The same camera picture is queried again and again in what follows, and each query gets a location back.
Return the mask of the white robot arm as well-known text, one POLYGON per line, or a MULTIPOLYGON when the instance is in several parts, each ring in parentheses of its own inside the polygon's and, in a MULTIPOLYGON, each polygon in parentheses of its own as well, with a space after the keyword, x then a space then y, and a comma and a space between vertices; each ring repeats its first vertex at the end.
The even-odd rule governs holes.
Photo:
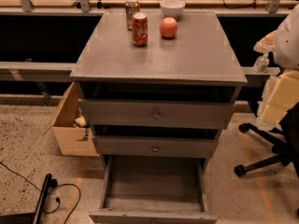
POLYGON ((253 49, 262 54, 253 65, 255 72, 262 73, 265 69, 269 52, 273 53, 274 63, 283 69, 280 75, 266 81, 258 108, 260 121, 278 125, 287 111, 299 102, 299 5, 253 49))

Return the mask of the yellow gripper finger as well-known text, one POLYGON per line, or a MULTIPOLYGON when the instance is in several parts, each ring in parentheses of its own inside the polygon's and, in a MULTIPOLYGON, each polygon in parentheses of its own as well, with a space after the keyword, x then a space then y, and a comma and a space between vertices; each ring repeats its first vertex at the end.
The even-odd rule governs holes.
POLYGON ((287 111, 299 102, 299 71, 287 69, 265 83, 260 121, 278 125, 287 111))
POLYGON ((254 51, 259 53, 269 53, 274 50, 274 40, 276 37, 277 31, 273 31, 259 40, 253 47, 254 51))

